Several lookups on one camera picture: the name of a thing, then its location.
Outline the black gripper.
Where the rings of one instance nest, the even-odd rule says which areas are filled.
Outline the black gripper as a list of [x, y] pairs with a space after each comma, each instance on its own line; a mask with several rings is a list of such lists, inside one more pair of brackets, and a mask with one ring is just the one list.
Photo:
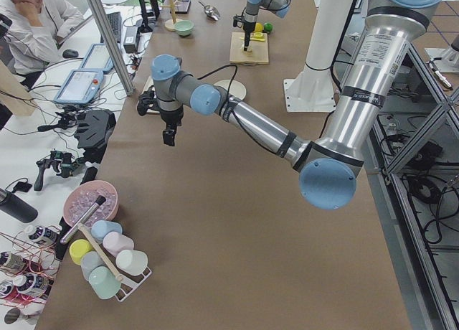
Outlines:
[[248, 22], [244, 21], [243, 22], [243, 30], [245, 31], [244, 33], [244, 45], [243, 45], [243, 50], [247, 52], [250, 48], [250, 36], [251, 32], [255, 31], [255, 22]]
[[184, 108], [179, 107], [175, 110], [160, 110], [161, 119], [166, 123], [166, 129], [163, 130], [163, 142], [167, 146], [175, 146], [176, 130], [181, 126], [181, 120], [184, 117]]

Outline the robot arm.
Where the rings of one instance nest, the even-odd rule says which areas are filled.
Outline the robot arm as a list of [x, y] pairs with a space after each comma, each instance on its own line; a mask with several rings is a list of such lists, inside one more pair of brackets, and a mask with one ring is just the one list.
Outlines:
[[245, 33], [243, 50], [250, 48], [250, 37], [255, 31], [257, 16], [260, 8], [271, 11], [277, 17], [283, 18], [289, 11], [292, 0], [247, 0], [242, 12], [242, 28]]
[[318, 139], [307, 141], [272, 121], [220, 86], [183, 71], [181, 60], [158, 55], [151, 63], [163, 140], [173, 146], [184, 108], [217, 114], [266, 151], [288, 160], [299, 173], [303, 198], [321, 209], [348, 204], [363, 166], [361, 146], [384, 105], [412, 40], [430, 25], [442, 0], [369, 0], [364, 35], [339, 101]]

